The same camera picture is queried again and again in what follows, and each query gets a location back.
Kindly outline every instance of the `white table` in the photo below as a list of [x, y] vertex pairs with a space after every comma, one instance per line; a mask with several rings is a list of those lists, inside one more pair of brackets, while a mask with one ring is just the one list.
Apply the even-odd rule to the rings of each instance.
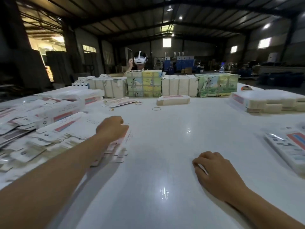
[[92, 169], [48, 228], [250, 228], [238, 212], [198, 183], [192, 159], [207, 150], [220, 152], [249, 188], [305, 223], [305, 180], [262, 136], [263, 128], [296, 125], [305, 114], [254, 116], [216, 97], [153, 111], [156, 99], [139, 100], [142, 105], [114, 111], [98, 102], [86, 106], [121, 115], [134, 137], [125, 162]]

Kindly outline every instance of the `vr headset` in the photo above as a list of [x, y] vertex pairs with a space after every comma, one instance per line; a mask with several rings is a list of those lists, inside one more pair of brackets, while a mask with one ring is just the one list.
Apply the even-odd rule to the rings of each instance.
[[134, 57], [135, 64], [144, 64], [147, 62], [148, 56], [146, 55], [146, 57], [141, 57], [140, 55], [141, 55], [141, 51], [139, 51], [138, 57]]

